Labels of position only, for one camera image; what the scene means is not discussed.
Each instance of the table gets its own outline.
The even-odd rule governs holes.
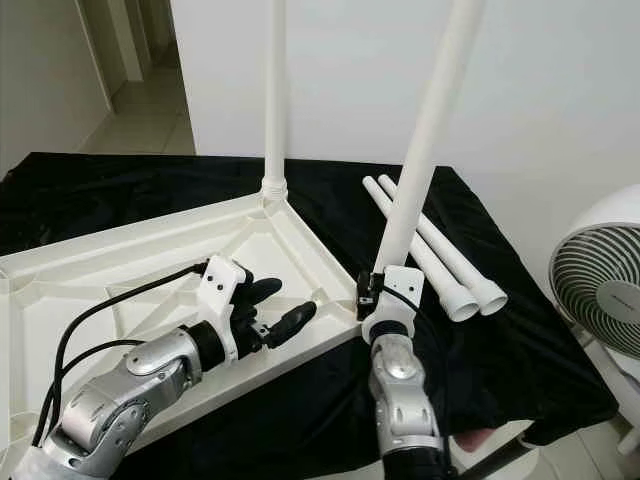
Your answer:
[[[32,153],[0,184],[0,254],[254,193],[262,168],[256,158]],[[399,167],[286,169],[289,202],[309,227],[354,278],[370,269],[384,218],[360,182],[397,180]],[[509,295],[496,315],[453,324],[425,284],[421,307],[448,347],[451,432],[529,418],[524,440],[544,445],[612,417],[617,403],[596,369],[452,168],[436,169],[424,211]],[[442,412],[443,359],[420,323],[414,343]],[[368,373],[367,346],[351,340],[130,455],[114,478],[307,478],[372,463]],[[517,457],[518,445],[496,458]]]

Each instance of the black cable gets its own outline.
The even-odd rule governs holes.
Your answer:
[[[167,275],[166,277],[159,278],[158,280],[154,280],[153,282],[149,282],[145,285],[141,285],[133,290],[122,293],[120,295],[116,295],[109,300],[106,300],[94,307],[91,307],[89,310],[81,313],[76,319],[69,324],[67,329],[62,334],[60,339],[60,343],[58,344],[58,350],[56,352],[56,360],[53,370],[53,408],[51,411],[51,423],[49,424],[49,432],[53,426],[58,423],[58,419],[60,418],[60,404],[62,402],[62,363],[64,361],[64,352],[67,348],[67,344],[69,343],[69,339],[71,338],[71,334],[73,331],[78,328],[78,326],[84,322],[87,318],[95,313],[98,313],[100,310],[104,310],[105,308],[109,308],[116,303],[122,302],[124,300],[128,300],[131,297],[139,295],[143,292],[151,290],[152,288],[159,287],[160,285],[164,285],[165,283],[172,282],[180,277],[188,275],[189,273],[199,273],[202,275],[207,267],[207,263],[197,263],[195,265],[191,265],[187,268],[183,268],[182,270],[172,273],[171,275]]]
[[[84,351],[73,360],[71,360],[68,364],[64,366],[62,369],[62,377],[64,377],[69,371],[75,367],[78,363],[84,360],[87,357],[90,357],[94,353],[98,353],[102,350],[106,350],[107,348],[119,347],[122,345],[140,345],[144,343],[142,340],[113,340],[111,342],[101,343],[100,345],[96,345],[89,350]],[[42,434],[44,433],[44,426],[47,423],[47,415],[49,414],[49,408],[51,407],[51,401],[53,400],[53,383],[49,387],[47,391],[47,395],[45,396],[44,403],[42,404],[42,409],[40,410],[40,418],[38,419],[38,426],[36,427],[36,432],[33,434],[33,440],[31,441],[31,445],[37,447],[40,445],[40,439],[42,438]]]
[[[393,295],[398,300],[401,300],[404,304],[406,304],[411,310],[413,310],[421,320],[429,327],[431,330],[431,335],[433,336],[433,341],[435,342],[436,349],[438,350],[438,355],[442,358],[443,366],[442,366],[442,392],[443,392],[443,407],[442,407],[442,449],[444,455],[444,461],[446,463],[447,472],[452,470],[451,463],[451,448],[449,447],[449,376],[447,372],[447,356],[446,351],[443,348],[440,337],[438,336],[431,320],[429,317],[420,310],[420,308],[415,305],[411,300],[402,295],[400,292],[395,291],[394,289],[387,287],[386,285],[382,287],[382,290],[387,292],[389,295]]]

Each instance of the white fan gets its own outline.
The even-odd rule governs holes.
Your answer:
[[[594,205],[570,229],[549,265],[563,313],[601,342],[585,350],[634,425],[619,445],[640,443],[640,185]]]

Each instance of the doorway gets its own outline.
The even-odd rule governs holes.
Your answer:
[[[87,153],[193,155],[168,0],[81,0],[113,115]]]

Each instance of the fan grille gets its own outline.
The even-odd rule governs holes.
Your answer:
[[[603,343],[640,359],[640,323],[618,320],[598,304],[598,288],[607,281],[640,286],[640,228],[579,232],[560,245],[551,267],[551,284],[564,310]]]

